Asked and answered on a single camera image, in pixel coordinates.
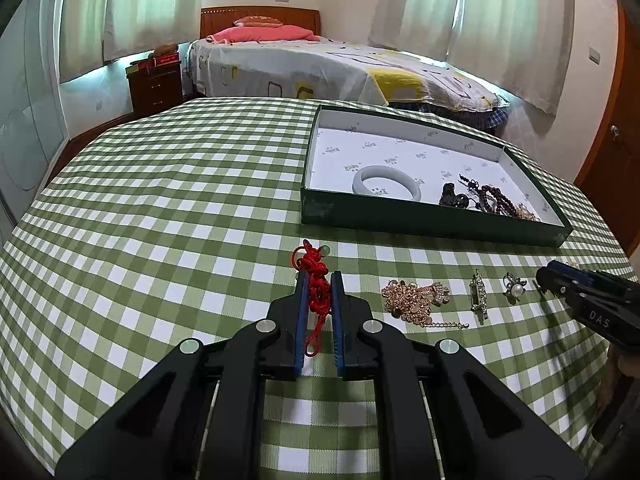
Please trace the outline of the person's right hand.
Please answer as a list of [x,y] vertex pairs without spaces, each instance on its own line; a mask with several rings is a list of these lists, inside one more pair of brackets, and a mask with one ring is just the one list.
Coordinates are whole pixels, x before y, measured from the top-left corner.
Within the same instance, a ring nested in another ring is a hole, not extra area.
[[621,353],[617,357],[616,364],[623,375],[634,379],[640,378],[640,356],[630,356],[629,354]]

